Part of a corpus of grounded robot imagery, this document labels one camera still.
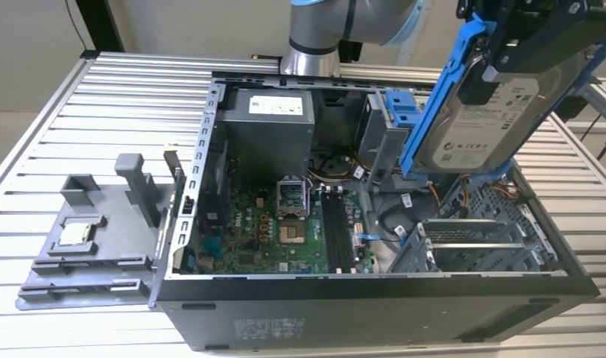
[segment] cable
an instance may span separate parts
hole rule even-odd
[[[594,119],[593,123],[590,123],[589,129],[585,130],[584,135],[581,136],[580,141],[584,142],[585,136],[589,135],[590,130],[593,129],[593,127],[594,127],[594,125],[597,124],[597,122],[600,121],[600,119],[601,119],[601,115],[598,115],[597,118]]]
[[[498,190],[502,192],[502,194],[509,198],[509,199],[517,199],[520,195],[514,195],[512,192],[509,192],[506,189],[501,188],[500,186],[494,185],[492,186],[493,189]]]
[[[69,0],[65,0],[65,3],[66,3],[66,11],[69,11],[69,18],[71,19],[73,28],[75,28],[77,36],[78,36],[79,39],[81,39],[82,45],[83,45],[83,47],[85,47],[85,51],[87,51],[87,50],[89,50],[89,47],[86,46],[86,41],[85,41],[85,39],[82,38],[81,31],[79,31],[78,28],[77,28],[75,20],[73,20],[71,7],[69,6]]]
[[[436,191],[436,187],[433,183],[429,181],[429,190],[432,190],[433,197],[436,198],[436,202],[438,203],[438,209],[442,207],[441,196],[438,195],[438,191]]]
[[[320,176],[318,174],[316,174],[312,171],[312,169],[308,169],[308,172],[314,176],[314,178],[317,178],[318,180],[321,180],[325,183],[340,183],[346,180],[346,179],[338,179],[338,178],[325,178],[325,177]]]
[[[464,190],[464,203],[462,203],[462,206],[469,208],[469,199],[470,199],[470,195],[469,195],[469,188],[468,188],[468,185],[466,185],[466,178],[469,178],[472,175],[470,174],[465,174],[460,177],[460,184],[462,185],[462,190]]]
[[[606,146],[601,149],[600,155],[597,155],[597,160],[601,160],[606,154]]]

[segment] black cable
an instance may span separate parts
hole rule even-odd
[[[390,205],[385,211],[381,211],[382,209],[382,206],[388,203],[390,203],[392,201],[398,201],[396,204]],[[381,203],[381,205],[378,205],[378,211],[377,211],[377,217],[378,217],[378,226],[382,228],[384,231],[386,231],[388,233],[390,233],[392,235],[394,236],[398,236],[397,235],[397,232],[396,230],[393,230],[392,228],[389,228],[386,226],[386,223],[385,223],[385,217],[397,209],[397,208],[401,208],[402,209],[402,200],[401,198],[392,198],[389,199],[388,201],[384,201]],[[385,239],[384,237],[381,237],[381,240],[382,241],[388,241],[388,242],[401,242],[402,241],[402,238],[398,239],[398,240],[392,240],[392,239]]]
[[[597,122],[600,121],[600,119],[601,119],[601,115],[598,115],[598,117],[594,119],[593,123],[590,123],[589,129],[585,130],[584,135],[581,136],[580,141],[584,142],[585,136],[589,135],[590,130],[593,129],[593,127],[594,127],[594,125],[597,124]]]
[[[606,154],[606,146],[601,149],[600,155],[597,155],[597,160],[601,160]]]
[[[82,45],[83,45],[83,47],[85,47],[85,51],[87,51],[87,50],[89,50],[89,47],[86,46],[86,41],[85,41],[85,39],[82,38],[81,31],[79,31],[78,28],[77,28],[75,20],[73,20],[71,7],[69,6],[69,0],[65,0],[65,3],[66,3],[66,11],[69,11],[69,18],[71,19],[73,28],[75,28],[77,36],[78,36],[79,39],[81,39]]]

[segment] white wall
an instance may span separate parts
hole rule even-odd
[[[38,111],[82,50],[65,0],[0,0],[0,111]]]

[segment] aluminum extrusion table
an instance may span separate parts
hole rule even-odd
[[[198,357],[163,313],[146,306],[21,312],[14,302],[63,198],[69,173],[121,183],[122,152],[170,183],[163,146],[189,163],[211,71],[277,73],[274,60],[213,60],[103,53],[81,60],[0,166],[0,357]],[[346,65],[349,78],[436,83],[438,69]],[[528,181],[577,252],[602,296],[501,345],[260,352],[366,356],[606,357],[606,171],[552,116],[518,152]]]

